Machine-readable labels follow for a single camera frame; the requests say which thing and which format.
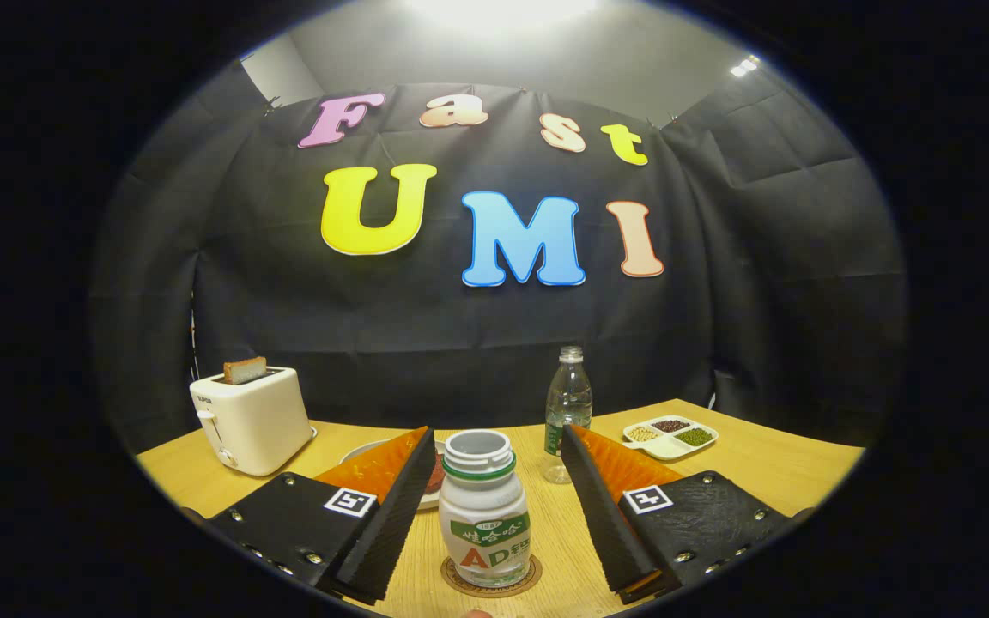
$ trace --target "cork coaster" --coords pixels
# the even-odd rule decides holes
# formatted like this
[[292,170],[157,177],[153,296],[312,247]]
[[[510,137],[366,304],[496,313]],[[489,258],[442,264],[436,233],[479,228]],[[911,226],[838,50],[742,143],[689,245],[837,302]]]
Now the cork coaster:
[[517,584],[511,584],[501,588],[483,588],[475,584],[464,582],[464,579],[460,578],[460,575],[457,574],[456,566],[452,563],[451,558],[446,558],[445,562],[440,563],[440,576],[442,576],[445,582],[454,588],[454,590],[462,591],[462,593],[466,595],[478,596],[482,598],[502,598],[523,593],[523,591],[527,591],[529,588],[532,588],[533,585],[537,583],[537,580],[541,578],[541,561],[538,560],[535,555],[530,555],[529,572],[525,573],[525,577],[522,578]]

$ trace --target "bean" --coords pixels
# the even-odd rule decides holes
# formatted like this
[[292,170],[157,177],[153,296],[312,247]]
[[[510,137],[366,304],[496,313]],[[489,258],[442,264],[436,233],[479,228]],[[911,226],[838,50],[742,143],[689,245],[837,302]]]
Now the bean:
[[710,439],[712,439],[712,435],[701,429],[701,427],[697,427],[697,429],[690,429],[687,432],[677,434],[675,435],[675,438],[681,439],[682,442],[686,443],[686,445],[700,446],[703,445],[703,443],[710,441]]
[[628,431],[628,437],[635,439],[636,442],[647,442],[648,439],[658,438],[658,434],[647,429],[647,427],[632,427],[632,429]]
[[668,419],[668,420],[660,420],[659,422],[652,423],[652,427],[658,427],[658,429],[662,429],[663,431],[670,433],[679,429],[684,429],[685,427],[689,427],[689,423],[681,422],[676,419]]

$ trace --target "toaster lever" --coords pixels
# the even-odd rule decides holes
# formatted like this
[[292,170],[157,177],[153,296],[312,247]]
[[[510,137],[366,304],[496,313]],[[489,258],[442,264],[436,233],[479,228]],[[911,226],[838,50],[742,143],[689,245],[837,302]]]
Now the toaster lever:
[[197,418],[212,421],[212,431],[216,431],[216,438],[223,442],[223,438],[220,438],[220,429],[216,426],[216,415],[208,410],[197,410]]

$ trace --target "white tray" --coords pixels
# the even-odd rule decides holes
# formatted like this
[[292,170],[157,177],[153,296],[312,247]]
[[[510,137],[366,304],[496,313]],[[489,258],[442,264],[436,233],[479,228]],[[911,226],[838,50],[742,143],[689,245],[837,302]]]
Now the white tray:
[[[652,423],[663,420],[679,420],[681,422],[687,422],[689,423],[689,427],[682,427],[682,429],[671,431],[670,433],[664,432],[663,430],[658,429],[658,427],[652,427]],[[658,438],[645,439],[645,441],[637,442],[635,439],[632,439],[631,435],[629,435],[635,427],[647,427],[647,429],[658,434]],[[681,439],[675,438],[678,434],[694,429],[703,429],[712,435],[712,438],[700,446],[686,445],[686,443],[682,442]],[[627,446],[628,449],[643,451],[644,453],[651,455],[651,457],[659,458],[659,460],[676,460],[676,458],[679,457],[686,457],[686,455],[696,453],[697,451],[703,449],[703,447],[714,445],[718,438],[719,432],[717,430],[714,430],[707,425],[701,425],[701,423],[695,420],[687,419],[686,417],[679,417],[679,415],[665,415],[664,417],[652,418],[651,420],[633,423],[633,425],[629,425],[624,428],[624,439],[628,440],[628,442],[625,442],[624,445]]]

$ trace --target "blue letter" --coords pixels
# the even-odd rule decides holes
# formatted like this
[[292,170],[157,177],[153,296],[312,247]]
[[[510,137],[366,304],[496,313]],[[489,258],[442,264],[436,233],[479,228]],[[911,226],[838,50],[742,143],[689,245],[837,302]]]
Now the blue letter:
[[521,222],[510,200],[495,191],[472,191],[464,194],[464,206],[470,208],[472,228],[471,267],[464,271],[464,284],[472,287],[502,285],[506,271],[498,267],[502,249],[519,284],[529,281],[537,255],[544,250],[544,264],[537,279],[550,286],[577,286],[586,280],[574,254],[574,214],[578,204],[566,198],[544,198],[529,227]]

